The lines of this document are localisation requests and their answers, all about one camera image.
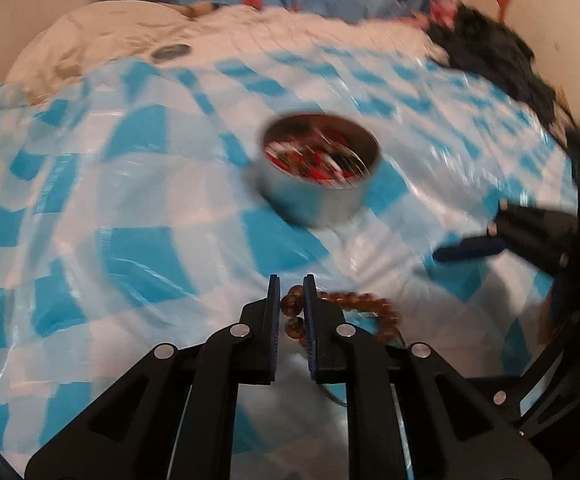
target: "screw head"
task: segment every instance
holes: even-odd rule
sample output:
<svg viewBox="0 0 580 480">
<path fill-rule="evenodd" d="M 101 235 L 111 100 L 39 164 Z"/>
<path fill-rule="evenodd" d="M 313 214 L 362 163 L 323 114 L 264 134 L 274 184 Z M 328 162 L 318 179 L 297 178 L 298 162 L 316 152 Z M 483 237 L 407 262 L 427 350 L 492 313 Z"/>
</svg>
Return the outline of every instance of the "screw head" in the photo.
<svg viewBox="0 0 580 480">
<path fill-rule="evenodd" d="M 493 401 L 497 406 L 500 406 L 505 402 L 505 399 L 507 399 L 507 394 L 503 390 L 499 390 L 494 394 Z"/>
<path fill-rule="evenodd" d="M 337 326 L 337 334 L 343 337 L 352 337 L 356 334 L 356 328 L 349 323 L 343 323 Z"/>
<path fill-rule="evenodd" d="M 230 333 L 234 337 L 245 337 L 249 334 L 249 326 L 243 323 L 237 323 L 236 325 L 232 325 L 230 327 Z"/>
<path fill-rule="evenodd" d="M 159 345 L 154 349 L 154 356 L 157 359 L 170 359 L 174 355 L 174 347 L 172 345 Z"/>
<path fill-rule="evenodd" d="M 430 354 L 432 353 L 430 347 L 425 343 L 416 343 L 412 345 L 411 351 L 412 355 L 416 355 L 419 359 L 425 359 L 426 357 L 429 357 Z"/>
</svg>

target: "amber bead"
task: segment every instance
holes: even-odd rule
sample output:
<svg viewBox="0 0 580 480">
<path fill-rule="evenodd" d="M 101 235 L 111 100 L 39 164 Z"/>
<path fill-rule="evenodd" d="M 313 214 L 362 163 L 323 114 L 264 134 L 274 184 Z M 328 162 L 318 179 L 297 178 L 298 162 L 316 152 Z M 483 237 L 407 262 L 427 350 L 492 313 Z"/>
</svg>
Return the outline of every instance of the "amber bead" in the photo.
<svg viewBox="0 0 580 480">
<path fill-rule="evenodd" d="M 305 325 L 302 317 L 292 317 L 285 323 L 285 333 L 292 339 L 305 337 Z"/>
<path fill-rule="evenodd" d="M 297 298 L 303 297 L 303 285 L 294 285 L 288 290 L 288 296 L 296 296 Z"/>
<path fill-rule="evenodd" d="M 397 329 L 396 325 L 392 323 L 382 322 L 379 327 L 379 331 L 377 332 L 376 338 L 384 344 L 396 340 L 399 341 L 401 345 L 405 346 L 401 332 L 399 329 Z"/>
<path fill-rule="evenodd" d="M 401 322 L 401 318 L 396 312 L 388 312 L 383 317 L 385 319 L 385 323 L 391 324 L 392 326 L 399 326 L 399 323 Z"/>
<path fill-rule="evenodd" d="M 359 297 L 353 292 L 346 292 L 343 295 L 343 309 L 354 310 L 359 304 Z"/>
<path fill-rule="evenodd" d="M 361 294 L 358 298 L 357 310 L 362 310 L 364 312 L 369 312 L 372 310 L 372 304 L 374 304 L 374 296 L 372 294 Z"/>
<path fill-rule="evenodd" d="M 387 316 L 392 311 L 392 305 L 390 301 L 381 298 L 372 302 L 370 310 L 379 316 Z"/>
<path fill-rule="evenodd" d="M 281 312 L 287 317 L 298 316 L 303 310 L 303 298 L 288 294 L 281 300 Z"/>
<path fill-rule="evenodd" d="M 327 301 L 341 306 L 343 303 L 343 298 L 345 298 L 345 294 L 343 294 L 343 292 L 333 292 L 328 295 Z"/>
</svg>

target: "checkered bedsheet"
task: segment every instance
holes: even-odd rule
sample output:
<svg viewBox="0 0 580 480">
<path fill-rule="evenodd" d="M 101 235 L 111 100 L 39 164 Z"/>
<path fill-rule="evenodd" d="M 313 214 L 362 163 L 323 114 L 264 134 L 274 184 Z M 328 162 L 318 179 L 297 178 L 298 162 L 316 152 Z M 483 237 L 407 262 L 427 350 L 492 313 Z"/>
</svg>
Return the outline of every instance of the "checkered bedsheet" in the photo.
<svg viewBox="0 0 580 480">
<path fill-rule="evenodd" d="M 251 161 L 277 114 L 351 118 L 383 147 L 363 211 L 283 222 Z M 161 71 L 106 65 L 39 112 L 0 87 L 0 450 L 27 460 L 152 346 L 198 344 L 311 272 L 369 291 L 466 375 L 521 372 L 550 286 L 511 254 L 447 266 L 500 198 L 574 209 L 570 163 L 487 81 L 399 54 L 320 46 Z M 281 338 L 277 383 L 242 388 L 233 478 L 346 478 L 345 414 Z"/>
</svg>

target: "red fabric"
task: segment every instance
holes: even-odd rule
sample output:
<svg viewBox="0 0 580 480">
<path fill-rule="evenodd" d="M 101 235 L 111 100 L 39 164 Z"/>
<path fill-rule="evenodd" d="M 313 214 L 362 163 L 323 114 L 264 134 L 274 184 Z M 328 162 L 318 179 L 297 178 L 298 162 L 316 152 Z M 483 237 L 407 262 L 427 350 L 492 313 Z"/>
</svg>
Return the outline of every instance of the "red fabric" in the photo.
<svg viewBox="0 0 580 480">
<path fill-rule="evenodd" d="M 432 21 L 447 28 L 454 28 L 457 7 L 453 2 L 431 2 L 430 17 Z"/>
<path fill-rule="evenodd" d="M 256 10 L 263 9 L 263 0 L 241 0 L 241 4 L 254 7 Z"/>
</svg>

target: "open tin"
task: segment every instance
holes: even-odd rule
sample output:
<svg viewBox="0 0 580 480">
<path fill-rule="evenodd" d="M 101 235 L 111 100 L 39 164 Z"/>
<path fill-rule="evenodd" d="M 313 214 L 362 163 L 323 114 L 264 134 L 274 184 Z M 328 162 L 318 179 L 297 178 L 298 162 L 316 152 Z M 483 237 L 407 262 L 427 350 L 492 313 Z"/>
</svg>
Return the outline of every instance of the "open tin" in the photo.
<svg viewBox="0 0 580 480">
<path fill-rule="evenodd" d="M 270 143 L 290 136 L 300 140 L 314 129 L 343 137 L 367 171 L 345 186 L 332 186 L 285 171 L 265 156 Z M 352 121 L 327 114 L 299 114 L 282 117 L 266 128 L 259 158 L 260 189 L 279 215 L 302 226 L 332 226 L 349 220 L 361 207 L 381 159 L 381 148 L 371 133 Z"/>
</svg>

